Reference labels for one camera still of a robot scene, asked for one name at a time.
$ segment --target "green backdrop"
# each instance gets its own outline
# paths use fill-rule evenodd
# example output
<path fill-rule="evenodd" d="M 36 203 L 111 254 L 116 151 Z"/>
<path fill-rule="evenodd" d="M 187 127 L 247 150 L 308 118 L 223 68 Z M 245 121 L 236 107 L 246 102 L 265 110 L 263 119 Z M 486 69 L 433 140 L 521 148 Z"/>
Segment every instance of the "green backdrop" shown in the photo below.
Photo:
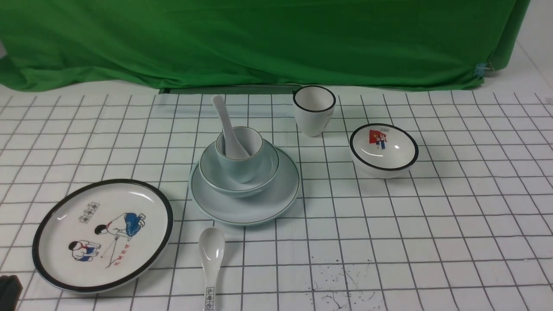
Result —
<path fill-rule="evenodd" d="M 529 1 L 2 0 L 0 83 L 464 89 L 507 65 Z"/>

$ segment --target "plate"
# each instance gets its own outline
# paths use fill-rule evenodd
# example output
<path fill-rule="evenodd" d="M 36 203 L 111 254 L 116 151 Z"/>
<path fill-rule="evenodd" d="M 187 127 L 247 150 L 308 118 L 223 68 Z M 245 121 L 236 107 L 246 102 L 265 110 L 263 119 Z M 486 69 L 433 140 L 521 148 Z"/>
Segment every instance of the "plate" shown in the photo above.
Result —
<path fill-rule="evenodd" d="M 173 228 L 169 201 L 155 187 L 111 179 L 81 188 L 52 208 L 33 241 L 38 273 L 65 291 L 98 293 L 146 271 Z"/>
<path fill-rule="evenodd" d="M 215 190 L 230 196 L 248 196 L 261 192 L 277 172 L 279 157 L 272 144 L 265 141 L 263 159 L 257 175 L 246 183 L 239 183 L 225 173 L 217 158 L 215 143 L 209 145 L 200 158 L 200 174 Z"/>
<path fill-rule="evenodd" d="M 209 218 L 234 226 L 253 226 L 272 220 L 292 206 L 300 189 L 300 174 L 292 158 L 275 147 L 279 167 L 265 191 L 247 198 L 231 198 L 215 191 L 192 167 L 189 191 L 196 206 Z"/>

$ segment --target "grid tablecloth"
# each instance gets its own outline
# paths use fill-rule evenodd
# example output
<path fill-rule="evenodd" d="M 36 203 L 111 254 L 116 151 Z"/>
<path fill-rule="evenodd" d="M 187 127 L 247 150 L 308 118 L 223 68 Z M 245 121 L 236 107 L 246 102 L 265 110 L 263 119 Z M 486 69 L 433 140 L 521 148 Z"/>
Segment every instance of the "grid tablecloth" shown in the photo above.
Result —
<path fill-rule="evenodd" d="M 24 285 L 19 310 L 201 310 L 197 241 L 227 239 L 224 311 L 551 310 L 553 106 L 550 94 L 454 91 L 337 94 L 321 137 L 298 133 L 290 95 L 227 95 L 301 167 L 285 215 L 256 227 L 214 223 L 188 175 L 221 125 L 208 95 L 0 97 L 0 274 Z M 408 131 L 419 160 L 404 178 L 356 171 L 348 135 L 367 122 Z M 76 189 L 112 178 L 169 198 L 174 231 L 137 281 L 78 296 L 34 270 L 33 235 Z"/>

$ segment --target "spoon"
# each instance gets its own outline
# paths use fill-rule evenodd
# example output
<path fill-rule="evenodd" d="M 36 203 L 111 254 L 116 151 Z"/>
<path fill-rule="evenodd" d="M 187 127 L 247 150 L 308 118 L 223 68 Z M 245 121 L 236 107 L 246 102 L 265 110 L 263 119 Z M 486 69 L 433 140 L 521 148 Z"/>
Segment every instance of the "spoon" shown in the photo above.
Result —
<path fill-rule="evenodd" d="M 225 155 L 234 160 L 246 159 L 249 157 L 248 152 L 236 138 L 232 129 L 231 119 L 228 116 L 227 105 L 225 99 L 221 95 L 216 95 L 211 98 L 211 102 L 215 106 L 219 118 L 223 123 L 223 136 L 225 137 Z"/>
<path fill-rule="evenodd" d="M 204 311 L 215 310 L 215 285 L 225 252 L 225 236 L 221 230 L 209 227 L 200 235 L 198 246 L 204 269 Z"/>

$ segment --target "cup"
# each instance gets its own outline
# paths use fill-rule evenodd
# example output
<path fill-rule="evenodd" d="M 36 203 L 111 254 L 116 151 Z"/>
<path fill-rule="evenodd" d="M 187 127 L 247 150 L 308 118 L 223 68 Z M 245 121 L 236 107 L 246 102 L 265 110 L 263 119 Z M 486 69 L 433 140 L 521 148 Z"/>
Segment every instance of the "cup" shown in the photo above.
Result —
<path fill-rule="evenodd" d="M 336 97 L 322 86 L 310 85 L 294 94 L 294 118 L 300 131 L 309 137 L 318 136 L 330 122 Z"/>
<path fill-rule="evenodd" d="M 217 158 L 221 164 L 221 168 L 230 178 L 239 183 L 247 183 L 255 177 L 261 165 L 264 156 L 263 147 L 266 142 L 261 137 L 261 134 L 252 128 L 237 126 L 232 129 L 234 130 L 236 138 L 250 156 L 240 160 L 227 158 L 224 152 L 225 137 L 221 133 L 215 141 Z"/>

